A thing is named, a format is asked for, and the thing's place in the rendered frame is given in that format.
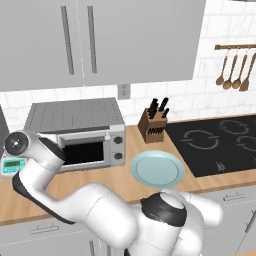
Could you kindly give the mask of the toaster oven glass door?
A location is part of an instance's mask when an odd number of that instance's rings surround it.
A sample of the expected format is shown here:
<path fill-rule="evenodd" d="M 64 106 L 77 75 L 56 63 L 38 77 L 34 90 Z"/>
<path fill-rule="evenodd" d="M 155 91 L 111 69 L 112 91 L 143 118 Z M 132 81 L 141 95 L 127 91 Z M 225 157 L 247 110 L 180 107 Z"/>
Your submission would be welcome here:
<path fill-rule="evenodd" d="M 109 136 L 89 138 L 58 138 L 66 160 L 61 171 L 88 170 L 105 168 L 111 162 L 111 143 Z"/>

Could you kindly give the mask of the silver toaster oven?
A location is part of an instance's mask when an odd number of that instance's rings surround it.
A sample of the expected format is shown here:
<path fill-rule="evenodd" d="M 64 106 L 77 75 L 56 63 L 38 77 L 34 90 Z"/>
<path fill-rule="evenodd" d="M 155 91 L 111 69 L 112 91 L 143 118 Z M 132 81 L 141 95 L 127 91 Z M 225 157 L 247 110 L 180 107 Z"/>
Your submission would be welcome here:
<path fill-rule="evenodd" d="M 24 129 L 37 132 L 57 144 L 59 134 L 109 131 L 111 143 L 109 167 L 125 164 L 126 128 L 114 97 L 33 103 Z M 114 142 L 114 138 L 118 136 L 122 137 L 123 143 Z M 122 153 L 123 159 L 116 160 L 115 153 Z"/>

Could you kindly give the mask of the wooden knife block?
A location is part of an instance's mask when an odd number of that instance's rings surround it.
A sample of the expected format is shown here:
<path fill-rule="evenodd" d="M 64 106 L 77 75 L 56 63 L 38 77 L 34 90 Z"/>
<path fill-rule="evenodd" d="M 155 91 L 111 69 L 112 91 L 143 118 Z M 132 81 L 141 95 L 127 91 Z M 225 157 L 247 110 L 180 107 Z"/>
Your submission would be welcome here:
<path fill-rule="evenodd" d="M 148 110 L 144 110 L 138 123 L 138 129 L 145 143 L 156 143 L 164 140 L 164 129 L 168 119 L 162 115 L 162 112 L 156 112 L 154 118 L 150 119 Z"/>

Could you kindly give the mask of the pale blue plate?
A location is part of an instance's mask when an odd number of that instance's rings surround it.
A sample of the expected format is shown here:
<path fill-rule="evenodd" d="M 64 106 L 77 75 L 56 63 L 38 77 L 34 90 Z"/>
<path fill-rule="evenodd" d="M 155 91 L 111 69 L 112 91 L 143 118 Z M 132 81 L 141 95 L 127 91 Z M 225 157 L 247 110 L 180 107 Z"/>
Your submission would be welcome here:
<path fill-rule="evenodd" d="M 169 188 L 179 184 L 185 176 L 185 167 L 174 155 L 149 150 L 137 154 L 130 163 L 132 176 L 152 188 Z"/>

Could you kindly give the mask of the black hob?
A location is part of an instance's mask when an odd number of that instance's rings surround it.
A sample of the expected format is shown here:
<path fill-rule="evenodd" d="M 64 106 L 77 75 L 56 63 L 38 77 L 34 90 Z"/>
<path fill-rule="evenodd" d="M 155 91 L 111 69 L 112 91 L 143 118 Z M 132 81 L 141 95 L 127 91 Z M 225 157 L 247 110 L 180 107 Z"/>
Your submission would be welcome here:
<path fill-rule="evenodd" d="M 168 123 L 165 131 L 196 178 L 256 169 L 256 114 Z"/>

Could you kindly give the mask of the wooden hanging spoon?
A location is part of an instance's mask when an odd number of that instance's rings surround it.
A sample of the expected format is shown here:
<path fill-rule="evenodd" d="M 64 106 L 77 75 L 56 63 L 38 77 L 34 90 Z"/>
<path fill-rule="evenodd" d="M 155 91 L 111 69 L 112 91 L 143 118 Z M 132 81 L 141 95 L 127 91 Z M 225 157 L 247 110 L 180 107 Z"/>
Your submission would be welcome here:
<path fill-rule="evenodd" d="M 242 72 L 243 72 L 243 69 L 244 69 L 244 66 L 245 66 L 245 63 L 246 63 L 246 60 L 247 60 L 247 55 L 244 55 L 243 57 L 243 61 L 242 61 L 242 66 L 241 66 L 241 69 L 240 69 L 240 73 L 239 73 L 239 76 L 236 80 L 233 81 L 232 83 L 232 88 L 233 89 L 238 89 L 240 88 L 241 84 L 243 81 L 241 81 L 241 75 L 242 75 Z"/>
<path fill-rule="evenodd" d="M 231 78 L 232 78 L 232 75 L 233 75 L 233 71 L 235 69 L 237 58 L 238 58 L 238 54 L 235 54 L 235 56 L 233 58 L 233 61 L 232 61 L 232 67 L 231 67 L 229 78 L 223 83 L 223 89 L 224 90 L 228 90 L 228 89 L 231 88 L 231 85 L 232 85 Z"/>
<path fill-rule="evenodd" d="M 226 55 L 225 55 L 225 58 L 224 58 L 224 61 L 223 61 L 223 65 L 222 65 L 221 74 L 220 74 L 220 76 L 216 79 L 216 85 L 218 85 L 218 86 L 222 85 L 223 82 L 224 82 L 224 70 L 225 70 L 225 67 L 226 67 L 227 60 L 228 60 L 229 51 L 230 51 L 230 50 L 228 49 L 227 52 L 226 52 Z"/>

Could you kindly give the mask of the teal kitchen scale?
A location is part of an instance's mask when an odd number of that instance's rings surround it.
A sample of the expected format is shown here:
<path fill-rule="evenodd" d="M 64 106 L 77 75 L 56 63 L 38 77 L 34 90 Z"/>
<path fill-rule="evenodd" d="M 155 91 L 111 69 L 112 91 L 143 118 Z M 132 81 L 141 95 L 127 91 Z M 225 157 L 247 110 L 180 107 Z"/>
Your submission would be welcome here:
<path fill-rule="evenodd" d="M 26 164 L 25 158 L 4 156 L 1 160 L 1 174 L 5 178 L 13 177 Z"/>

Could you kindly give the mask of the wooden hanging spatula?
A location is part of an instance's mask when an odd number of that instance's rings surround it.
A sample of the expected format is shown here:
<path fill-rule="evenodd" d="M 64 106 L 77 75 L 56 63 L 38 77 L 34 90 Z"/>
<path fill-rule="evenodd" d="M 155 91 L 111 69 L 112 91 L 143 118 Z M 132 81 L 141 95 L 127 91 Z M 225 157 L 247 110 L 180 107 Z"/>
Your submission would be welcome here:
<path fill-rule="evenodd" d="M 253 65 L 254 65 L 255 61 L 256 61 L 256 52 L 252 56 L 248 74 L 247 74 L 245 80 L 242 82 L 242 84 L 241 84 L 241 86 L 239 88 L 239 90 L 241 92 L 245 92 L 245 91 L 248 90 L 248 87 L 249 87 L 249 77 L 250 77 L 250 74 L 251 74 L 251 71 L 252 71 L 252 68 L 253 68 Z"/>

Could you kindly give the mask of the dark grey appliance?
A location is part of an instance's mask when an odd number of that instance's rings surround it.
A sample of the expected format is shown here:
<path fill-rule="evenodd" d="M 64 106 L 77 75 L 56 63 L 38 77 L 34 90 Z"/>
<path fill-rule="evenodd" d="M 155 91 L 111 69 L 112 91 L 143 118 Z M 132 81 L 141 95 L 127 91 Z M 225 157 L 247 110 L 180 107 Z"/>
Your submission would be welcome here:
<path fill-rule="evenodd" d="M 4 152 L 4 142 L 8 135 L 9 135 L 9 129 L 5 120 L 2 107 L 0 106 L 0 159 Z"/>

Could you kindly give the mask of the grey drawer front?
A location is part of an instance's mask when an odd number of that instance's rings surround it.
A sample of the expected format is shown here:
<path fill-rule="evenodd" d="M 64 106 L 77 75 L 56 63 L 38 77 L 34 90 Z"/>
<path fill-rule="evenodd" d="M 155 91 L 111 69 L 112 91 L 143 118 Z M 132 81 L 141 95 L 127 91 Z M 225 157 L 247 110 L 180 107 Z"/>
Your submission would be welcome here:
<path fill-rule="evenodd" d="M 59 226 L 59 230 L 55 232 L 31 235 L 30 230 L 40 227 L 48 227 L 51 225 Z M 38 240 L 43 238 L 55 238 L 65 235 L 75 235 L 86 231 L 84 225 L 76 223 L 69 225 L 55 218 L 47 218 L 30 222 L 6 225 L 0 227 L 0 246 L 10 245 L 19 242 Z"/>
<path fill-rule="evenodd" d="M 219 203 L 221 206 L 256 202 L 256 185 L 202 193 L 202 196 Z"/>

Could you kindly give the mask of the grey wall socket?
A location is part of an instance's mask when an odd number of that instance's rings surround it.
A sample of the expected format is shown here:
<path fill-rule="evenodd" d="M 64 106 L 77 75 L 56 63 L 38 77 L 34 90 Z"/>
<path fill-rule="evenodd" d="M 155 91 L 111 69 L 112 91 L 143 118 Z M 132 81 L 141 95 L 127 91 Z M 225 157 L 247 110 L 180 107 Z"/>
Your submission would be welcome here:
<path fill-rule="evenodd" d="M 130 98 L 130 85 L 129 84 L 119 84 L 118 85 L 118 99 L 126 100 Z"/>

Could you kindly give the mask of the grey wall cupboard door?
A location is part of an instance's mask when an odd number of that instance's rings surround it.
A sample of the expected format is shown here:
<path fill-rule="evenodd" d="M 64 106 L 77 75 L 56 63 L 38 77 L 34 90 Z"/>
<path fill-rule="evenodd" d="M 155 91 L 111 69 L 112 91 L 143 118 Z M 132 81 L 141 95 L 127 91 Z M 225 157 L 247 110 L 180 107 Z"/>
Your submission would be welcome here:
<path fill-rule="evenodd" d="M 206 0 L 77 0 L 87 86 L 193 78 Z M 94 9 L 92 73 L 87 6 Z"/>
<path fill-rule="evenodd" d="M 74 75 L 68 71 L 61 6 L 67 7 Z M 82 84 L 76 0 L 0 0 L 0 91 Z"/>

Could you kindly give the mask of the wooden wall rail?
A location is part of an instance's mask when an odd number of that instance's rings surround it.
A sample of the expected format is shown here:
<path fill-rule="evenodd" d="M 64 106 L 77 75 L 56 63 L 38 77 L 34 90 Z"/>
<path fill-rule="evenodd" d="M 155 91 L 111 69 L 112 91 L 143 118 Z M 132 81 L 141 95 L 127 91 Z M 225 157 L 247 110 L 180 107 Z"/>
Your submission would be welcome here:
<path fill-rule="evenodd" d="M 215 50 L 256 49 L 256 44 L 215 45 Z"/>

